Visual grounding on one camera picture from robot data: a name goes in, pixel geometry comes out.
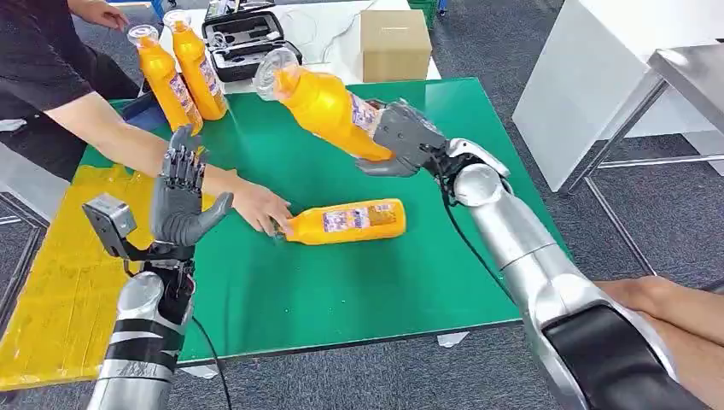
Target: green crate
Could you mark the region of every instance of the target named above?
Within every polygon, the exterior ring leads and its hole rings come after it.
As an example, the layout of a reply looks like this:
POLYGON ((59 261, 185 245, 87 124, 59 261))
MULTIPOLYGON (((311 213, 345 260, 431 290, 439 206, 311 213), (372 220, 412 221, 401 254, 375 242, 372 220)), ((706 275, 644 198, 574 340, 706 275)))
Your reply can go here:
POLYGON ((422 10, 425 15, 425 24, 428 30, 432 30, 432 23, 435 21, 435 12, 437 12, 437 0, 407 0, 410 9, 422 10))

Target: cardboard box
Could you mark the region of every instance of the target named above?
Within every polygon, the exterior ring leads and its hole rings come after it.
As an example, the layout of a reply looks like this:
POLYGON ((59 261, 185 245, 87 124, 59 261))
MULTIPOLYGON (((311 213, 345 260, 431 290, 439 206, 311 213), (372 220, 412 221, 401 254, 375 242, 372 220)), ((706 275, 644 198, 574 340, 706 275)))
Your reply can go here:
POLYGON ((365 10, 360 19, 364 82, 427 77, 432 44, 421 10, 365 10))

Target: person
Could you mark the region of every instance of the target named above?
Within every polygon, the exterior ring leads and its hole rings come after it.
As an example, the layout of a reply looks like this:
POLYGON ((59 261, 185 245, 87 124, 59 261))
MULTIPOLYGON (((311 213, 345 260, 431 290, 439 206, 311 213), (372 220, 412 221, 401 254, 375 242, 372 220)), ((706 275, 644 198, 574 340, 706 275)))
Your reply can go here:
POLYGON ((648 320, 674 356, 679 382, 714 409, 724 409, 724 296, 658 276, 597 282, 648 320))
MULTIPOLYGON (((166 142, 126 124, 108 99, 135 98, 138 86, 109 57, 81 42, 71 13, 122 30, 126 16, 103 0, 0 2, 0 120, 27 126, 0 142, 70 180, 88 143, 111 161, 149 176, 161 170, 166 142)), ((281 197, 233 171, 207 167, 204 191, 234 194, 233 208, 257 231, 288 229, 281 197)))

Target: orange bottle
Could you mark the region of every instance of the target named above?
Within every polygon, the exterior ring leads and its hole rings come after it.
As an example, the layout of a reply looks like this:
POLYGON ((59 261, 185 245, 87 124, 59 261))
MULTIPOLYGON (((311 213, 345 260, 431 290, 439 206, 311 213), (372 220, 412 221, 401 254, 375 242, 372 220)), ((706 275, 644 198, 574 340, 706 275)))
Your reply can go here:
POLYGON ((176 55, 191 96, 204 120, 218 120, 226 114, 226 99, 206 58, 206 47, 191 30, 191 17, 184 10, 172 10, 163 17, 173 35, 176 55))
POLYGON ((193 124, 193 135, 203 126, 203 120, 191 100, 181 76, 176 73, 176 62, 158 42, 158 30, 153 26, 135 26, 128 31, 128 39, 138 48, 141 71, 151 85, 169 126, 176 131, 180 126, 193 124))
POLYGON ((377 199, 312 208, 289 220, 288 241, 307 245, 370 241, 405 233, 405 209, 399 199, 377 199))
POLYGON ((302 128, 350 155, 371 161, 392 157, 392 151, 372 141, 377 109, 347 91, 334 75, 300 67, 291 51, 269 52, 254 86, 261 98, 284 104, 302 128))

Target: bottle label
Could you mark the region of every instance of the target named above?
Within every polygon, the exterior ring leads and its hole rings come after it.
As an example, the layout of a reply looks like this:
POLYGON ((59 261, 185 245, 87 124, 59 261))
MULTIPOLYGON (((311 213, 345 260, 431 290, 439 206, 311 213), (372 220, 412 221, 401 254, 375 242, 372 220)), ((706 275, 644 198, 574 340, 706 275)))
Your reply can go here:
POLYGON ((181 76, 178 74, 174 75, 169 85, 171 86, 171 90, 173 90, 173 94, 176 95, 176 99, 181 103, 181 107, 184 108, 186 115, 188 115, 189 121, 194 123, 199 122, 201 113, 199 113, 198 108, 196 108, 194 100, 191 99, 189 90, 186 88, 186 84, 184 84, 181 76))
POLYGON ((325 232, 365 229, 370 226, 392 224, 396 220, 391 203, 381 203, 367 208, 329 211, 322 214, 325 232))
POLYGON ((372 134, 377 127, 377 109, 352 93, 349 96, 352 98, 353 124, 372 134))
POLYGON ((204 81, 206 81, 208 90, 211 91, 211 95, 215 96, 221 92, 219 82, 216 80, 216 75, 213 73, 213 69, 211 68, 211 64, 208 63, 207 58, 204 58, 199 68, 201 69, 201 75, 203 75, 204 81))

